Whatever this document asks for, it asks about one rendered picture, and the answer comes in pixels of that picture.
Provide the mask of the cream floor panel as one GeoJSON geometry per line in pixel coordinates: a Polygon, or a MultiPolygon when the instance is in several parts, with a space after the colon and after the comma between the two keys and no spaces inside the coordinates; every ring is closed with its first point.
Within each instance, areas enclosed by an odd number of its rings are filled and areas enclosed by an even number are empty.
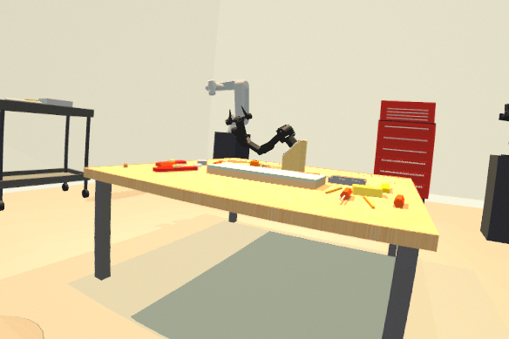
{"type": "Polygon", "coordinates": [[[284,186],[295,186],[311,190],[317,189],[326,182],[326,176],[324,175],[299,173],[233,163],[207,165],[207,173],[245,180],[256,180],[284,186]]]}

